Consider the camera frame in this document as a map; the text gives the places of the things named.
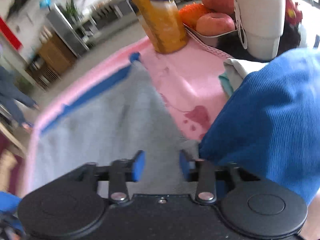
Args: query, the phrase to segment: white cloth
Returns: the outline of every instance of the white cloth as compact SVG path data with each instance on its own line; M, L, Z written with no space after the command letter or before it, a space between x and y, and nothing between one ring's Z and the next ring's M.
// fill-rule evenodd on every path
M227 58L223 62L230 85L234 91L240 87L243 79L249 73L262 69L266 64L235 58Z

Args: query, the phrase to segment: metal rivet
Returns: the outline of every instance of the metal rivet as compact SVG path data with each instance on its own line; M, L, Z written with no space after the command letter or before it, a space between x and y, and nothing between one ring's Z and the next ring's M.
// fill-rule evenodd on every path
M164 197L162 197L161 199L158 200L158 203L159 204L166 204L167 200Z
M201 192L199 193L198 197L202 200L209 201L209 200L213 200L214 195L211 192Z
M116 201L123 201L127 198L127 195L123 192L115 192L111 194L111 198Z

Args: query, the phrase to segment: blue object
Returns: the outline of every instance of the blue object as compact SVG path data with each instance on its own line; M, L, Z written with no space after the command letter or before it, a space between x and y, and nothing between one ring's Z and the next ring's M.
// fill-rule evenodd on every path
M40 8L48 8L51 5L51 0L40 0Z
M132 181L137 182L140 180L143 173L144 166L146 164L146 153L144 151L140 152L138 157L132 166Z
M186 181L189 181L189 176L190 176L190 163L186 159L185 154L181 151L179 153L179 165L180 169L182 171L183 177Z
M134 61L140 61L140 53L138 52L134 52L130 55L129 60L131 63L133 63Z
M313 45L314 49L317 49L319 47L319 42L320 42L320 36L317 34L315 44Z
M0 191L0 211L15 212L21 199L15 195Z
M81 97L79 97L75 102L73 102L70 106L65 105L61 114L59 114L52 122L50 122L42 131L43 135L46 131L53 128L58 121L71 114L74 110L79 108L81 105L87 103L89 100L95 98L100 95L104 91L111 89L116 84L118 84L121 80L125 79L131 70L131 65L120 69L118 72L114 73L112 76L100 82L98 85L95 85L90 90L85 92Z
M320 187L320 52L294 49L250 73L199 145L200 158L236 162L309 204Z

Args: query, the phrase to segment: gray towel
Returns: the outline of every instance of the gray towel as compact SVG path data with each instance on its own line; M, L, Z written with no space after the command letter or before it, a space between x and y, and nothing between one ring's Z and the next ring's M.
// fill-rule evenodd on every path
M197 157L193 141L183 138L140 62L126 79L60 120L40 139L33 189L86 162L109 165L146 152L146 166L138 183L127 183L129 193L194 193L195 184L183 181L179 150ZM106 183L100 195L107 197Z

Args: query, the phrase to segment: blue knit fabric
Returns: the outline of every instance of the blue knit fabric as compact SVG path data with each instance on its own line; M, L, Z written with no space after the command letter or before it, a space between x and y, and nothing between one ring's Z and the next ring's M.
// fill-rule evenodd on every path
M216 165L239 163L309 204L320 187L320 52L291 50L249 74L199 154Z

